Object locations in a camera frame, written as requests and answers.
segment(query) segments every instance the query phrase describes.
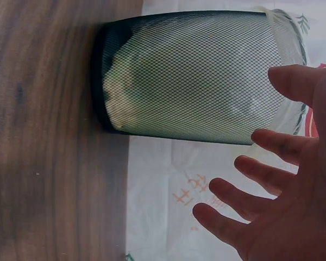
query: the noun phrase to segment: white paper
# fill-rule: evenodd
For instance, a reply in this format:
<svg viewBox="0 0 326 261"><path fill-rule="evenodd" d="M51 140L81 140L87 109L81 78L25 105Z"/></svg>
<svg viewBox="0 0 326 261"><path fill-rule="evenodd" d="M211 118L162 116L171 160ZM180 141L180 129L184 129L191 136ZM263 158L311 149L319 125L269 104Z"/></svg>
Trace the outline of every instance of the white paper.
<svg viewBox="0 0 326 261"><path fill-rule="evenodd" d="M258 5L280 8L295 17L304 14L310 26L305 35L309 65L326 64L326 0L145 0L142 14L253 10ZM134 260L240 260L232 247L198 224L191 210L196 203L206 202L222 214L245 222L208 190L214 177L222 177L248 193L271 197L235 170L234 159L245 153L254 152L249 152L247 146L130 137L127 252ZM270 153L262 154L261 160L282 169L297 170Z"/></svg>

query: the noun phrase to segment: wood grain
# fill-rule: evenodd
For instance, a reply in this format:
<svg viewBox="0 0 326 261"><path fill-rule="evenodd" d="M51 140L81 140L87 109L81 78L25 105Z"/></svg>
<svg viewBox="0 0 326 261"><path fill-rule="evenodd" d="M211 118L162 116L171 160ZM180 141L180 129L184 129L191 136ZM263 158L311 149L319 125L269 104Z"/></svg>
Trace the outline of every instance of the wood grain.
<svg viewBox="0 0 326 261"><path fill-rule="evenodd" d="M0 261L124 260L128 137L92 112L99 25L142 0L0 0Z"/></svg>

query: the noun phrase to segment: cylindrical mesh container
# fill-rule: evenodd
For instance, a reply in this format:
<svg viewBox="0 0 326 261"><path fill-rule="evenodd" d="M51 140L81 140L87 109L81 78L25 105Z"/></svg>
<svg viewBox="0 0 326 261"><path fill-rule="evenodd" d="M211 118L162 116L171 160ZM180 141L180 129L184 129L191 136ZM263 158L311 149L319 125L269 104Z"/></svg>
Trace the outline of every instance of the cylindrical mesh container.
<svg viewBox="0 0 326 261"><path fill-rule="evenodd" d="M268 68L288 64L305 64L305 52L281 10L130 18L105 24L97 36L93 105L110 132L250 145L285 99ZM289 107L284 132L295 133L304 110Z"/></svg>

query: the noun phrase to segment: skin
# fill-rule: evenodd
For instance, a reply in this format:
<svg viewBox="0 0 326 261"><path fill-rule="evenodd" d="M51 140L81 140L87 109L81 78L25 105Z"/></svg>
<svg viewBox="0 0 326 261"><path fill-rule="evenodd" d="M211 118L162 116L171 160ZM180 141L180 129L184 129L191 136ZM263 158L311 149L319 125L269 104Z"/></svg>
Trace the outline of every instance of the skin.
<svg viewBox="0 0 326 261"><path fill-rule="evenodd" d="M277 198L253 196L215 178L211 192L250 223L227 218L204 203L195 205L193 214L242 260L326 260L326 69L273 67L268 76L281 94L313 108L319 138L255 131L256 144L299 166L298 173L240 156L235 167Z"/></svg>

